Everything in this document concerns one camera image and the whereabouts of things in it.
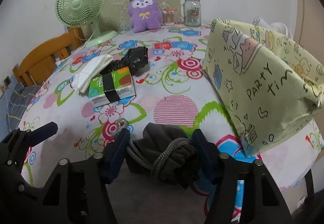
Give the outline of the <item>dark grey sock bundle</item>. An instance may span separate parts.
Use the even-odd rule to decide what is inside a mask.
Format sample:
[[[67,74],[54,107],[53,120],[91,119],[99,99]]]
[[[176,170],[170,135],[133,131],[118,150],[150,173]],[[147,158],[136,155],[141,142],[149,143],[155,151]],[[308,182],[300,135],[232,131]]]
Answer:
[[[159,184],[187,189],[199,180],[198,151],[185,131],[175,125],[148,123],[141,139],[129,140],[125,158],[131,173]]]

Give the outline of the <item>green tissue pack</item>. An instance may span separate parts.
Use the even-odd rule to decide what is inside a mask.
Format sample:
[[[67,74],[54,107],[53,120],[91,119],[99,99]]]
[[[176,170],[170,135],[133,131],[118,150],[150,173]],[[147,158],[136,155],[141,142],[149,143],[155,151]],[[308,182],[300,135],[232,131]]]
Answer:
[[[124,67],[95,77],[90,82],[88,98],[97,108],[136,95],[130,69]]]

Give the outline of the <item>plaid blue cushion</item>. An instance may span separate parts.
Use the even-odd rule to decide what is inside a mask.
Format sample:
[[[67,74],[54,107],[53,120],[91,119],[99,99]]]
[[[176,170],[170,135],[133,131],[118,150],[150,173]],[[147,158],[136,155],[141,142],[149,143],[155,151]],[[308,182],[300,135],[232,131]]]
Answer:
[[[41,87],[38,85],[25,87],[21,82],[10,85],[1,96],[1,140],[13,129],[20,120]]]

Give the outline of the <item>wooden chair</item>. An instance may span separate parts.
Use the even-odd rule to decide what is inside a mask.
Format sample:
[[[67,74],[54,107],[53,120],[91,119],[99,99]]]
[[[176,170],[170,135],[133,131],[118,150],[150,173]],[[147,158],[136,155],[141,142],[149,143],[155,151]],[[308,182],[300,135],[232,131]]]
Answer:
[[[45,41],[29,52],[20,65],[13,68],[13,74],[26,87],[40,86],[56,69],[56,59],[67,59],[84,43],[81,28],[69,27],[66,33]]]

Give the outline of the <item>white folded cloth bundle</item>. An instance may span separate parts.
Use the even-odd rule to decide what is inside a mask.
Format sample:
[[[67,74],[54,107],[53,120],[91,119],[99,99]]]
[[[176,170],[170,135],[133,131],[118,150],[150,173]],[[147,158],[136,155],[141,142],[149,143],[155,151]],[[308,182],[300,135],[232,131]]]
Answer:
[[[71,83],[77,93],[85,93],[94,77],[96,77],[106,66],[113,61],[109,54],[103,54],[91,59],[85,67],[74,76]]]

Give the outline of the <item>yellow cartoon storage box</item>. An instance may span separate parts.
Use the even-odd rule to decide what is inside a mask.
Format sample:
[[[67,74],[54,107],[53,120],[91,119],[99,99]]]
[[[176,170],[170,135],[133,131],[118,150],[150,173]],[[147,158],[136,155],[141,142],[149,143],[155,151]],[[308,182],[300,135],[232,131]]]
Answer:
[[[303,129],[323,107],[320,62],[286,35],[217,18],[203,69],[248,157]]]

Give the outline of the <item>floral tablecloth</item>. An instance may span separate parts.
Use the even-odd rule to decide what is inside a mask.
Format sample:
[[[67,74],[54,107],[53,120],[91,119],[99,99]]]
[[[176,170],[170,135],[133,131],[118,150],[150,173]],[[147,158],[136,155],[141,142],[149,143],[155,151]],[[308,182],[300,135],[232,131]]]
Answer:
[[[123,121],[134,140],[142,137],[150,122],[178,126],[187,134],[201,129],[220,151],[245,160],[225,107],[202,68],[208,36],[209,26],[129,31],[84,48],[60,64],[33,96],[19,125],[24,130],[51,121],[58,125],[56,135],[29,149],[22,168],[24,179],[42,187],[59,159],[80,161],[102,151],[113,142]],[[72,89],[76,74],[96,57],[111,54],[120,59],[139,46],[148,48],[149,60],[133,76],[133,97],[95,107],[86,94]],[[108,186],[119,223],[203,223],[214,191],[203,175],[184,190],[132,174],[127,165]]]

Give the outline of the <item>black plastic bag bundle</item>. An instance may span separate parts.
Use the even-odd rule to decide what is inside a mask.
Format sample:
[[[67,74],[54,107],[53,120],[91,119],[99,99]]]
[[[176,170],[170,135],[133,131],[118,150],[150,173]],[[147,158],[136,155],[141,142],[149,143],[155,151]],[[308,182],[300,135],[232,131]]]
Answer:
[[[108,74],[125,67],[129,68],[130,73],[135,73],[148,64],[148,48],[141,46],[127,51],[126,55],[119,60],[113,60],[101,72],[101,75]]]

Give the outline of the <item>green desk fan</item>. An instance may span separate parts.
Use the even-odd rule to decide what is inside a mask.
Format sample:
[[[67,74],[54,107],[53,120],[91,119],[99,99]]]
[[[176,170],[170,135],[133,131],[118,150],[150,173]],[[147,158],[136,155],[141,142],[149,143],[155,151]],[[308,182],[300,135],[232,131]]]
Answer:
[[[90,48],[117,36],[115,30],[101,32],[99,29],[99,16],[103,6],[104,0],[56,0],[55,14],[67,27],[77,28],[89,25],[92,34],[85,42],[85,46]]]

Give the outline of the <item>purple plush toy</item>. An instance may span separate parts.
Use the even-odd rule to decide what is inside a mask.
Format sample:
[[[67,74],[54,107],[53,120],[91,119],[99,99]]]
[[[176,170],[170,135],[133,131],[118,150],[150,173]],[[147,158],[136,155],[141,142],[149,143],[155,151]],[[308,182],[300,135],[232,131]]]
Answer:
[[[128,13],[135,33],[161,28],[162,14],[156,0],[130,0]]]

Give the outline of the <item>white standing fan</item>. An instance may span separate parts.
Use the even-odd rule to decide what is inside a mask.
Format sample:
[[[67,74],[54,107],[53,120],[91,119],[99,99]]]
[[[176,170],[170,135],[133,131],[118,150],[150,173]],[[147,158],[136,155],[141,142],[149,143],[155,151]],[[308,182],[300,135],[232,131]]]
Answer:
[[[253,20],[252,20],[252,24],[256,25],[256,26],[261,26],[261,27],[265,27],[267,29],[270,29],[272,31],[275,32],[279,32],[283,35],[288,36],[289,31],[287,26],[282,23],[282,22],[275,22],[275,23],[270,23],[268,24],[263,18],[261,18],[260,16],[256,16]]]

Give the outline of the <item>cotton swab container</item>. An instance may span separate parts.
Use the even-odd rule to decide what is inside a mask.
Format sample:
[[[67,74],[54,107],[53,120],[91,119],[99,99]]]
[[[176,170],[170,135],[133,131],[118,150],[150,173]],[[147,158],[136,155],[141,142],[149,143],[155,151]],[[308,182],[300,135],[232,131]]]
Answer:
[[[164,9],[162,13],[164,25],[171,26],[175,24],[177,9]]]

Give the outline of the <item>glass mason jar mug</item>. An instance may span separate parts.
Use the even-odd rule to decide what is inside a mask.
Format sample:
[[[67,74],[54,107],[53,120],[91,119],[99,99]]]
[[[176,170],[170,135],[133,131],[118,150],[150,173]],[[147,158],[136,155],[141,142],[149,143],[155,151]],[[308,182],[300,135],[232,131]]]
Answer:
[[[184,3],[179,8],[180,17],[183,19],[184,25],[188,27],[201,26],[200,0],[184,0]]]

